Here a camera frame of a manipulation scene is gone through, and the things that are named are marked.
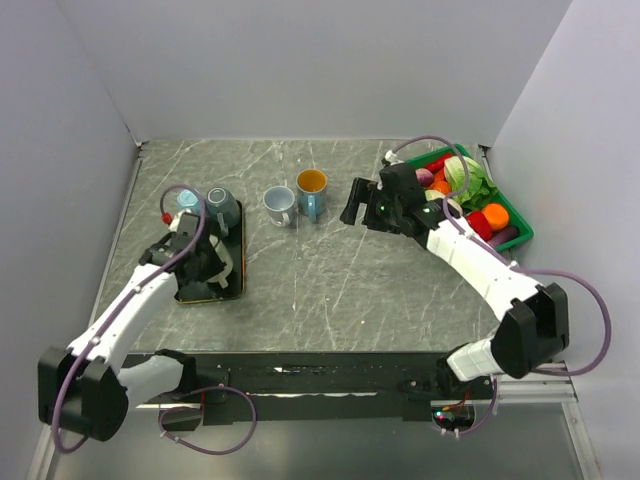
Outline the blue mug orange inside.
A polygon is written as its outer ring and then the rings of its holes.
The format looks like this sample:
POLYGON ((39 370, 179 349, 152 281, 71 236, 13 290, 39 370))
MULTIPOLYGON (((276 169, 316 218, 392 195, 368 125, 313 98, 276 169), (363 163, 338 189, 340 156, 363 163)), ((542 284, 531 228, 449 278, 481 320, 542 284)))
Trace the blue mug orange inside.
POLYGON ((327 176, 318 169, 304 170, 296 178, 298 210, 312 223, 316 223, 326 210, 327 184, 327 176))

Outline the dark grey mug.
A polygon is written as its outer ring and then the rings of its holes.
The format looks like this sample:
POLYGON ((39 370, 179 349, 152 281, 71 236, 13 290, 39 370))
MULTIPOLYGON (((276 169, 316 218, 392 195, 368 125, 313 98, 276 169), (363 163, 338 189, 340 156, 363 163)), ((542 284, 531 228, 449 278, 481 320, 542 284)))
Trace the dark grey mug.
POLYGON ((209 217, 218 226, 222 237, 228 236, 231 229, 240 223, 240 205, 226 188, 212 188, 207 193, 206 206, 209 217))

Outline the light blue faceted mug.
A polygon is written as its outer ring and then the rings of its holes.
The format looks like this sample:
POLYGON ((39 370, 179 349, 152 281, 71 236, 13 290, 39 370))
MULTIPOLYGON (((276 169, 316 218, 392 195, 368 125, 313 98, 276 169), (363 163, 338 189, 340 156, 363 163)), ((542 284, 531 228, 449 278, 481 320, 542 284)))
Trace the light blue faceted mug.
POLYGON ((176 197, 181 210, 188 210, 196 215, 200 214, 200 202, 198 195, 191 190, 181 189, 176 197))

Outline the white grey mug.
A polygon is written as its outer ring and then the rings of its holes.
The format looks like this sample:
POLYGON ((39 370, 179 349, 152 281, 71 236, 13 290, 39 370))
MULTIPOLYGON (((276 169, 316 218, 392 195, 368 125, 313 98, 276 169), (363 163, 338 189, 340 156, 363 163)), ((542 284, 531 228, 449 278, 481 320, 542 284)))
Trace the white grey mug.
POLYGON ((263 195, 263 204, 270 221, 279 227, 287 227, 292 223, 296 208, 296 196, 286 186, 273 186, 263 195))

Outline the pale green mug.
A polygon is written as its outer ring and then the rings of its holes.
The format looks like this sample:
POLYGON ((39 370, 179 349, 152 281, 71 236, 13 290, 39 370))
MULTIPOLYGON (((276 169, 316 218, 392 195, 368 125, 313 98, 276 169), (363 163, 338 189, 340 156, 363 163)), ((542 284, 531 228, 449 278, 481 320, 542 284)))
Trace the pale green mug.
POLYGON ((232 273, 234 266, 232 257, 224 242, 217 236, 210 235, 209 242, 222 266, 215 268, 215 274, 207 282, 211 284, 217 283, 222 289, 227 289, 229 287, 228 277, 232 273))

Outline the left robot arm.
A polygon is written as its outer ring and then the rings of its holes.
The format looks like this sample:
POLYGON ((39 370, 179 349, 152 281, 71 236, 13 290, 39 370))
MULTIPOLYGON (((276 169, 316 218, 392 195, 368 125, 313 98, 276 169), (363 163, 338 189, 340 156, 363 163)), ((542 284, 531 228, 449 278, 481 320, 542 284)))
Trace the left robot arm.
POLYGON ((129 410, 167 394, 177 402, 198 388, 194 356, 156 351, 134 367, 124 361, 154 315, 187 293, 195 302, 234 298, 244 289, 245 224, 223 236, 218 225, 183 211, 145 249, 128 283, 103 314, 37 365, 38 417, 52 428, 107 441, 129 410))

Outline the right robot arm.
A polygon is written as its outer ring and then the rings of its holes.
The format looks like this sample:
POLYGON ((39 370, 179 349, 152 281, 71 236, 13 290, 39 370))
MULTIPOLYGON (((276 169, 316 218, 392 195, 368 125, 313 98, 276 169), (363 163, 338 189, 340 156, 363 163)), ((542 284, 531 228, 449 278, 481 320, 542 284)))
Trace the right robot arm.
POLYGON ((437 387, 459 398, 472 380, 506 374, 521 379, 569 344, 568 298, 557 284, 517 272, 469 226, 448 200, 427 200, 415 170, 399 163, 378 181, 356 178, 340 219, 361 216, 370 230, 402 234, 455 270, 489 305, 499 326, 485 339, 452 350, 437 387))

